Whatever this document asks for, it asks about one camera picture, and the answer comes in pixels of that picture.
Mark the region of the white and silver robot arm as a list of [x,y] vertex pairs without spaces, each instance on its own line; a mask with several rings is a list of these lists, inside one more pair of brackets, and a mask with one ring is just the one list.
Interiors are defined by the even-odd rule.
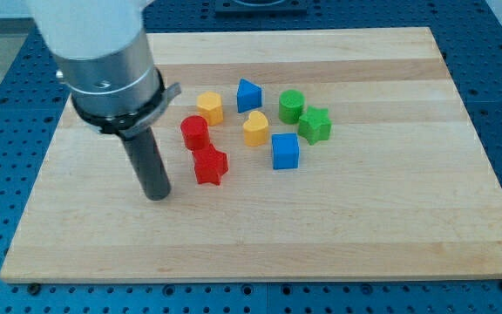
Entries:
[[142,12],[151,0],[27,0],[78,115],[130,139],[180,94],[153,62]]

